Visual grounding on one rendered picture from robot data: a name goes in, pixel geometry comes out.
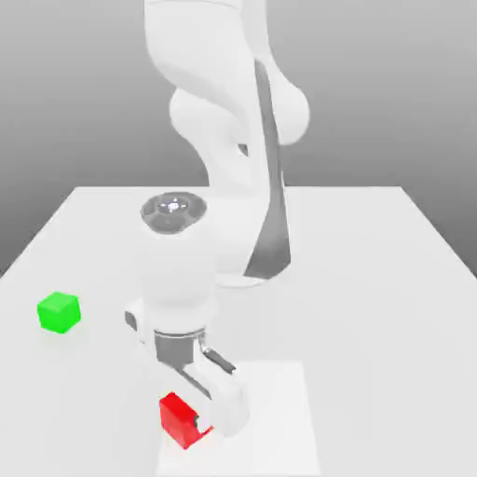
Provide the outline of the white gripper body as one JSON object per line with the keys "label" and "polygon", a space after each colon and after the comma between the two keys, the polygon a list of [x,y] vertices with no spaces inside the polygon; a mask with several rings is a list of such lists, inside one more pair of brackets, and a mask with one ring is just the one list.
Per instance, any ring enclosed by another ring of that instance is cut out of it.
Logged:
{"label": "white gripper body", "polygon": [[238,368],[218,352],[200,352],[198,360],[176,370],[181,397],[207,413],[224,437],[238,435],[250,418],[247,389]]}

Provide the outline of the small red cube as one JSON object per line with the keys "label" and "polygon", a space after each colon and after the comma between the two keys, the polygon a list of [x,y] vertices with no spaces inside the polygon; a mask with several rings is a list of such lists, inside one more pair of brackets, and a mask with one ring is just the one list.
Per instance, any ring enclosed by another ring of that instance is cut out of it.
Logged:
{"label": "small red cube", "polygon": [[196,410],[174,392],[159,400],[160,422],[163,430],[184,450],[198,442],[208,433],[198,433],[193,419]]}

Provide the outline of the small green cube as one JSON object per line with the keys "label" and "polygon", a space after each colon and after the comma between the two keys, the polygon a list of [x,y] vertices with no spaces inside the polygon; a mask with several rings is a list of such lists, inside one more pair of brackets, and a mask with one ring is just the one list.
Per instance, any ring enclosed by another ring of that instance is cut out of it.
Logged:
{"label": "small green cube", "polygon": [[54,292],[37,305],[37,315],[43,329],[65,334],[81,321],[79,299],[73,294]]}

